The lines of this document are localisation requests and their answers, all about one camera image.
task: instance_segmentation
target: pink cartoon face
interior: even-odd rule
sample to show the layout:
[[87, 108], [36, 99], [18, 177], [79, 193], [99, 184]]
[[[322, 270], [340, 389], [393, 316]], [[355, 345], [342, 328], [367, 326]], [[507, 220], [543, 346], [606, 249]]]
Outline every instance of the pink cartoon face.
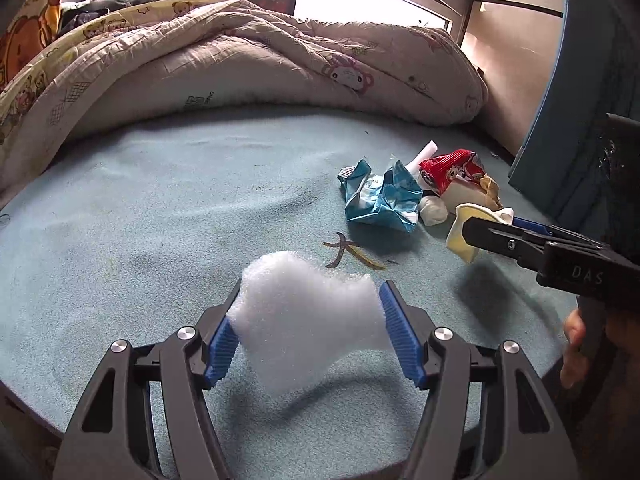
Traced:
[[364, 93], [373, 85], [373, 76], [356, 67], [356, 61], [348, 56], [331, 56], [322, 74], [358, 93]]

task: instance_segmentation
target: blanket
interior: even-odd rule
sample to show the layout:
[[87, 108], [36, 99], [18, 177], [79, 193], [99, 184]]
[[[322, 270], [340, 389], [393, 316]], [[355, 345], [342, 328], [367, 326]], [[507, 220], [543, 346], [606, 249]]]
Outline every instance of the blanket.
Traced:
[[245, 0], [163, 0], [93, 20], [43, 50], [0, 94], [0, 206], [77, 135], [228, 104], [314, 104], [428, 125], [487, 98], [444, 31], [323, 23]]

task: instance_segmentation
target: bed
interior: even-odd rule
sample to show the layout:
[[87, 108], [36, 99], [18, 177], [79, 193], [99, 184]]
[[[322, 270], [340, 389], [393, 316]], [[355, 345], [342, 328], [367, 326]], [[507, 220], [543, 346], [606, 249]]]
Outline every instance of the bed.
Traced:
[[[507, 258], [465, 265], [444, 245], [453, 218], [412, 234], [347, 223], [336, 179], [363, 157], [377, 171], [411, 160], [433, 139], [440, 153], [476, 152], [505, 205], [546, 221], [507, 186], [508, 165], [456, 126], [486, 98], [444, 32], [296, 20], [243, 0], [164, 0], [63, 36], [0, 96], [0, 379], [64, 430], [112, 341], [143, 345], [195, 322], [262, 254], [333, 262], [326, 244], [340, 236], [375, 265], [345, 253], [339, 270], [393, 279], [469, 341], [517, 340], [544, 374], [574, 297]], [[237, 478], [289, 479], [402, 461], [426, 394], [393, 354], [363, 351], [274, 399], [239, 351], [206, 398]], [[469, 427], [477, 418], [475, 402]]]

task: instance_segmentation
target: silver screw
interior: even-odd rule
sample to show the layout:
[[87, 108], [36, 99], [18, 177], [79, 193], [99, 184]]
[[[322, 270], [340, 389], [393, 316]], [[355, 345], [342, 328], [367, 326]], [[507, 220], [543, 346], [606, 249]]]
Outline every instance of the silver screw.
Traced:
[[515, 341], [505, 341], [502, 343], [502, 348], [509, 354], [517, 354], [520, 351], [520, 345]]
[[196, 335], [196, 329], [193, 326], [183, 326], [178, 330], [178, 339], [191, 339]]
[[114, 341], [113, 343], [111, 343], [111, 351], [114, 354], [119, 354], [126, 347], [127, 347], [127, 342], [124, 341], [124, 339], [118, 339], [117, 341]]
[[436, 330], [434, 330], [434, 333], [436, 337], [441, 341], [448, 341], [453, 337], [453, 332], [445, 326], [438, 327]]

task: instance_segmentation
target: hand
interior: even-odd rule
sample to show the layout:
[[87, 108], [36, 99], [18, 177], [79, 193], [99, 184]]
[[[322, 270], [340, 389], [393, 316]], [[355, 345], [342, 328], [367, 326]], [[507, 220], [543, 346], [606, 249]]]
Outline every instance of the hand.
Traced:
[[[564, 320], [564, 335], [569, 344], [564, 350], [560, 371], [563, 388], [571, 388], [583, 380], [589, 371], [589, 360], [580, 354], [580, 345], [586, 335], [586, 327], [576, 308]], [[640, 359], [640, 317], [623, 311], [612, 311], [607, 316], [606, 334], [610, 341], [631, 357]]]

